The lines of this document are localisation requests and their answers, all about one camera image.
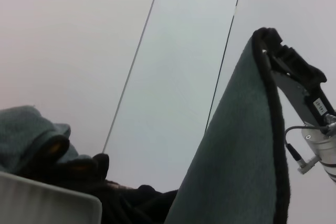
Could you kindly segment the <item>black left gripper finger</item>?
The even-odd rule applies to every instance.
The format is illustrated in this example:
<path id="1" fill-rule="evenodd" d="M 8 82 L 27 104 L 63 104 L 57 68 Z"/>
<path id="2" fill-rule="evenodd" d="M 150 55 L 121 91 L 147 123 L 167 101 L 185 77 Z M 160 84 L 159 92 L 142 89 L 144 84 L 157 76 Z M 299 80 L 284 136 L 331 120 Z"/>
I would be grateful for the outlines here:
<path id="1" fill-rule="evenodd" d="M 102 203 L 102 223 L 164 223 L 177 195 L 177 190 L 165 193 L 149 185 L 129 188 L 108 184 Z"/>
<path id="2" fill-rule="evenodd" d="M 93 180 L 95 182 L 102 182 L 106 179 L 109 170 L 109 156 L 107 154 L 100 153 L 93 157 L 93 161 L 97 165 Z"/>

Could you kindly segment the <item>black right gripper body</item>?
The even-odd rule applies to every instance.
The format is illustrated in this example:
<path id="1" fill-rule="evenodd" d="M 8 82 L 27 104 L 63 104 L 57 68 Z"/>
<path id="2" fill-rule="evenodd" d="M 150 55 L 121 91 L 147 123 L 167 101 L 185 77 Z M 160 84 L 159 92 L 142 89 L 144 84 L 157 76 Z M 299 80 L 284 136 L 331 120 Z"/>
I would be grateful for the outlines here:
<path id="1" fill-rule="evenodd" d="M 302 84 L 286 74 L 273 71 L 272 76 L 303 123 L 317 127 L 328 125 L 326 117 L 335 115 L 335 111 L 321 88 L 307 91 Z"/>

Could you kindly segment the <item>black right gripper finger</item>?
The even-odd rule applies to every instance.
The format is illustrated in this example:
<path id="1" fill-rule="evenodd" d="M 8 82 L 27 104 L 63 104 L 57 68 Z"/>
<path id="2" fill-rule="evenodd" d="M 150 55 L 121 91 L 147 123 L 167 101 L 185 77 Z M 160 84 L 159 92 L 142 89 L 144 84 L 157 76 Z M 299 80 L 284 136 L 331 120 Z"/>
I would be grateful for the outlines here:
<path id="1" fill-rule="evenodd" d="M 319 86 L 326 83 L 325 74 L 308 64 L 292 47 L 282 44 L 264 43 L 266 51 L 265 76 L 275 80 L 274 75 L 282 75 L 303 86 Z"/>

